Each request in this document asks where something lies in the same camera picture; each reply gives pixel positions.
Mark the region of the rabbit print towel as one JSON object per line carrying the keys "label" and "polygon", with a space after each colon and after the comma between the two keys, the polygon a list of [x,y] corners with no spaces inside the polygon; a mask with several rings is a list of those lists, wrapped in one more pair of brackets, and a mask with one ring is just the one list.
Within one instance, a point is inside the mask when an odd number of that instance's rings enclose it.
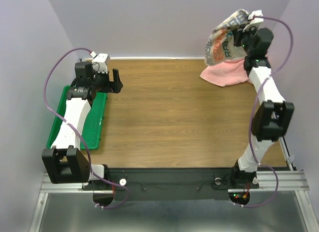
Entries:
{"label": "rabbit print towel", "polygon": [[246,25],[249,14],[249,11],[239,9],[211,32],[205,45],[204,62],[207,66],[218,65],[226,60],[236,60],[246,56],[242,47],[234,46],[232,31]]}

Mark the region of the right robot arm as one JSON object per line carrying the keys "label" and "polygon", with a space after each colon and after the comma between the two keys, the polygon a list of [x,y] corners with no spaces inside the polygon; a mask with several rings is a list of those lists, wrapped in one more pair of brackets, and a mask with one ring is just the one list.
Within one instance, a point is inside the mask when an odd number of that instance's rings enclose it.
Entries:
{"label": "right robot arm", "polygon": [[273,33],[267,28],[235,29],[232,33],[234,46],[242,47],[246,52],[244,69],[254,85],[258,100],[250,118],[249,144],[229,175],[231,185],[241,187],[258,182],[259,163],[271,146],[285,136],[295,107],[280,94],[272,78],[266,55]]}

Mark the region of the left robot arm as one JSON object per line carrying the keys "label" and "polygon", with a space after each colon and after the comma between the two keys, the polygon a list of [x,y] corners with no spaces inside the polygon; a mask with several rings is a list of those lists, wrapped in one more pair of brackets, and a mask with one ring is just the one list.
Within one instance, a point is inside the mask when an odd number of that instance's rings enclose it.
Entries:
{"label": "left robot arm", "polygon": [[97,62],[77,62],[75,80],[66,94],[66,110],[62,124],[49,149],[42,152],[42,160],[54,184],[86,183],[93,181],[100,189],[106,189],[111,177],[105,165],[93,165],[89,157],[81,153],[85,143],[83,128],[97,93],[120,93],[123,84],[118,69],[112,70],[113,80],[105,66]]}

